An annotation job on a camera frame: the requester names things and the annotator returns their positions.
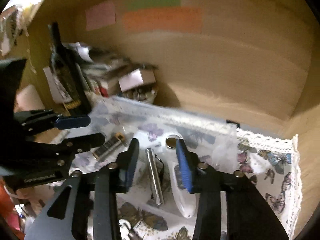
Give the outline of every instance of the black bracket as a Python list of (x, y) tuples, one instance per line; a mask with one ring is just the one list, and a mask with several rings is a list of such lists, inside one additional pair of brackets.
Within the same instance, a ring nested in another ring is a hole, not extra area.
[(240, 124), (238, 122), (234, 122), (234, 121), (231, 121), (231, 120), (226, 120), (226, 123), (233, 123), (237, 126), (237, 128), (240, 128)]
[(13, 119), (21, 125), (21, 132), (25, 136), (33, 136), (52, 128), (66, 130), (85, 127), (91, 121), (87, 115), (63, 116), (56, 114), (52, 109), (17, 112), (14, 113)]
[(139, 155), (139, 142), (132, 139), (127, 151), (119, 153), (114, 163), (99, 171), (82, 174), (74, 171), (44, 206), (25, 240), (87, 239), (90, 192), (95, 191), (93, 206), (94, 239), (121, 240), (116, 193), (126, 193)]
[(252, 182), (241, 171), (234, 174), (201, 163), (180, 139), (176, 145), (180, 173), (190, 193), (200, 193), (194, 240), (221, 237), (220, 192), (226, 192), (229, 240), (287, 240), (279, 219)]
[(9, 174), (4, 181), (13, 191), (66, 179), (77, 153), (87, 152), (105, 142), (101, 133), (68, 138), (60, 144), (21, 141), (23, 152), (6, 156), (1, 165)]

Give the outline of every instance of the dark bottle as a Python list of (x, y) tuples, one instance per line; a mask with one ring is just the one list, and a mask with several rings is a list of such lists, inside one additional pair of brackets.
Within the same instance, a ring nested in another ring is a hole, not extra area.
[(81, 84), (79, 70), (72, 51), (61, 43), (58, 23), (48, 25), (52, 39), (50, 67), (58, 78), (58, 89), (65, 98), (64, 106), (71, 115), (88, 114), (91, 105)]

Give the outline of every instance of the sticky note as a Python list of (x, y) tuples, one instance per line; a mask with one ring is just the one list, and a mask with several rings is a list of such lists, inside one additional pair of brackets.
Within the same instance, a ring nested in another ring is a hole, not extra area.
[(181, 5), (181, 0), (129, 0), (127, 2), (128, 11), (155, 7), (177, 7)]
[(87, 31), (96, 30), (116, 23), (115, 5), (111, 0), (94, 5), (85, 10)]
[(131, 32), (169, 30), (201, 33), (200, 8), (162, 7), (126, 12), (122, 17), (124, 28)]

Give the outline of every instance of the red item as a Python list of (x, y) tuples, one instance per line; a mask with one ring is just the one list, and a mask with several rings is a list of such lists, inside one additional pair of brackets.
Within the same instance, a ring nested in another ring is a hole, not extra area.
[(109, 97), (108, 91), (105, 88), (103, 88), (102, 86), (99, 86), (99, 88), (100, 88), (101, 95), (105, 98), (108, 98)]
[(6, 220), (14, 234), (20, 239), (24, 239), (24, 233), (20, 230), (19, 215), (13, 212), (14, 204), (4, 189), (3, 181), (0, 181), (0, 215)]

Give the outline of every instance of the small white box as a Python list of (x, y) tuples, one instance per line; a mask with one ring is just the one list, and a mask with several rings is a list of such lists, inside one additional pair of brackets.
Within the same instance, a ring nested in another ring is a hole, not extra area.
[(153, 70), (149, 69), (136, 69), (131, 73), (119, 78), (119, 84), (122, 92), (155, 82), (156, 78), (153, 74)]

